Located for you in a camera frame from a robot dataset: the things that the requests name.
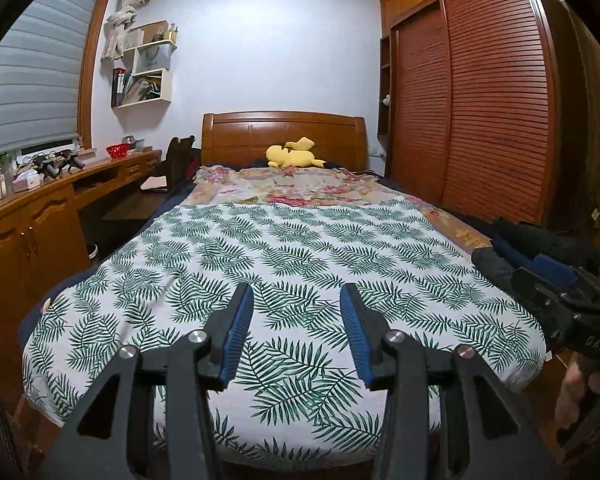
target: white wall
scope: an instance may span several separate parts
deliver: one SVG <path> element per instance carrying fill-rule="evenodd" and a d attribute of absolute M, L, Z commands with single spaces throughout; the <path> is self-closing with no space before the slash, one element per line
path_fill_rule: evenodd
<path fill-rule="evenodd" d="M 122 117 L 111 109 L 111 78 L 113 62 L 102 61 L 102 53 L 107 42 L 105 30 L 109 30 L 107 18 L 117 10 L 118 0 L 109 0 L 104 13 L 104 22 L 96 50 L 96 64 L 93 70 L 93 89 L 91 90 L 91 147 L 97 148 L 97 158 L 107 156 L 105 148 L 117 144 L 124 137 Z"/>
<path fill-rule="evenodd" d="M 173 101 L 116 110 L 127 134 L 163 150 L 194 134 L 199 146 L 205 113 L 298 110 L 362 116 L 378 146 L 378 0 L 152 0 L 136 23 L 157 20 L 180 29 Z M 106 123 L 108 85 L 94 102 Z M 96 138 L 112 131 L 94 126 Z"/>

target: bed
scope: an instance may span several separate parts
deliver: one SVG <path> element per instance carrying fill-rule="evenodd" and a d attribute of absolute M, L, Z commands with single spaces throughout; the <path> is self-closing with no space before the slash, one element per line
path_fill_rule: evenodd
<path fill-rule="evenodd" d="M 316 142 L 316 157 L 344 168 L 249 168 L 270 144 L 303 135 Z M 538 323 L 470 262 L 488 240 L 391 183 L 354 172 L 366 167 L 360 118 L 208 114 L 202 161 L 190 192 L 89 276 L 49 295 L 26 342 L 24 386 L 56 424 L 117 348 L 171 344 L 223 307 L 239 282 L 254 289 L 250 335 L 235 381 L 209 399 L 229 462 L 295 470 L 373 456 L 385 396 L 356 376 L 338 307 L 345 282 L 427 346 L 471 344 L 512 388 L 541 369 Z M 435 388 L 429 397 L 435 431 Z M 164 444 L 160 388 L 155 438 Z"/>

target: yellow plush toy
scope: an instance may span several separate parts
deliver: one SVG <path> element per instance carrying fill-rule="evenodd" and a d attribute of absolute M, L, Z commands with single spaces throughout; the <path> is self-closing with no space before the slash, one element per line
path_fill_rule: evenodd
<path fill-rule="evenodd" d="M 303 137 L 298 142 L 288 142 L 285 147 L 271 146 L 266 152 L 267 160 L 272 168 L 305 168 L 307 166 L 317 166 L 322 168 L 324 160 L 318 160 L 309 150 L 314 146 L 312 140 Z"/>

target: cabinet handle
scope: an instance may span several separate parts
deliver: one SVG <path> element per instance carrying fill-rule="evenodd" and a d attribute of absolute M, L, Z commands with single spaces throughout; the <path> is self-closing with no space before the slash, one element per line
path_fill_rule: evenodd
<path fill-rule="evenodd" d="M 20 233 L 20 239 L 22 240 L 22 243 L 24 245 L 24 250 L 27 251 L 27 257 L 31 256 L 31 253 L 29 252 L 29 246 L 27 245 L 27 241 L 24 239 L 25 237 L 25 232 L 21 232 Z"/>
<path fill-rule="evenodd" d="M 33 235 L 33 252 L 38 254 L 38 243 L 36 242 L 36 234 L 33 232 L 33 227 L 29 226 L 29 231 Z"/>

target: red basket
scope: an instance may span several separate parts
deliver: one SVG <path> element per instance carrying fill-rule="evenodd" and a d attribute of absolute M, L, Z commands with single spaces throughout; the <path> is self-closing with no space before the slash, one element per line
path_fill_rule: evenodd
<path fill-rule="evenodd" d="M 111 158 L 122 158 L 129 151 L 131 144 L 123 142 L 122 144 L 114 144 L 113 146 L 107 146 L 107 153 Z"/>

